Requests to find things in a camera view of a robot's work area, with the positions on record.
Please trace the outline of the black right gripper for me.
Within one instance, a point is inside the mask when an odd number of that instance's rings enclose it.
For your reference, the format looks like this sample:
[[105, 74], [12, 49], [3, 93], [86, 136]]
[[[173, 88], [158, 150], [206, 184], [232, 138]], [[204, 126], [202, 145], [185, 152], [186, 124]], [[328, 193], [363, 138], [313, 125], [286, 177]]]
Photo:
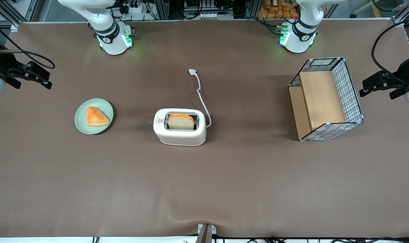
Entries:
[[10, 53], [0, 52], [0, 89], [5, 89], [6, 85], [20, 89], [21, 82], [8, 76], [9, 71], [16, 71], [21, 68], [24, 69], [25, 76], [21, 79], [39, 83], [46, 89], [52, 89], [52, 83], [49, 81], [50, 73], [38, 65], [36, 62], [28, 62], [22, 64], [16, 60], [15, 56]]

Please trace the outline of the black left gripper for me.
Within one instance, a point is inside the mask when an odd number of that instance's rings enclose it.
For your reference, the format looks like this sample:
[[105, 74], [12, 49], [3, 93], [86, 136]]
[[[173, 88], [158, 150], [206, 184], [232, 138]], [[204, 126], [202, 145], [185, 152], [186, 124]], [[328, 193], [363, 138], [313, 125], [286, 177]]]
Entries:
[[404, 96], [405, 100], [409, 100], [409, 59], [400, 64], [396, 72], [393, 73], [395, 77], [391, 76], [385, 71], [378, 71], [362, 81], [362, 89], [359, 91], [360, 97], [381, 91], [393, 89], [389, 93], [390, 99], [394, 100], [400, 96]]

